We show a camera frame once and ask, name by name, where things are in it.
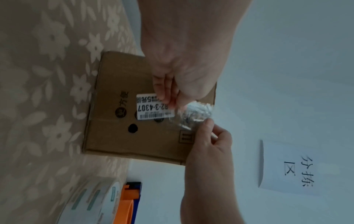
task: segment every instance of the floral wallpaper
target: floral wallpaper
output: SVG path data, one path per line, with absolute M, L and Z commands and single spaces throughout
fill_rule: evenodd
M 0 222 L 55 223 L 78 183 L 125 181 L 127 159 L 81 146 L 101 54 L 136 46 L 120 0 L 4 0 L 0 17 Z

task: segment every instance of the cardboard box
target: cardboard box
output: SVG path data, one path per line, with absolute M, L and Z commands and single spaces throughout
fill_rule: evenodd
M 215 104 L 216 86 L 201 102 Z M 144 57 L 106 52 L 101 61 L 87 122 L 83 151 L 135 159 L 184 164 L 194 133 L 168 118 L 136 119 L 136 95 L 154 93 Z

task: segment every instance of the small plastic bag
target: small plastic bag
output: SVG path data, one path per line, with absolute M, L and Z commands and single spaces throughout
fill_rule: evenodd
M 207 103 L 197 101 L 187 105 L 185 111 L 177 110 L 175 116 L 170 118 L 170 121 L 189 131 L 197 131 L 201 123 L 207 118 L 210 118 L 214 106 Z

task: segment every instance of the hand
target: hand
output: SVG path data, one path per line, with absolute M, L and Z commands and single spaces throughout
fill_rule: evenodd
M 231 134 L 212 119 L 198 129 L 185 165 L 183 224 L 243 223 L 236 204 L 231 145 Z
M 157 97 L 170 108 L 206 96 L 250 0 L 138 0 L 141 48 Z

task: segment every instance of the tape roll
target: tape roll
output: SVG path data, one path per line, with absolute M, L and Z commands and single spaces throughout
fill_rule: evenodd
M 116 179 L 92 178 L 74 191 L 57 224 L 112 224 L 120 193 L 121 186 Z

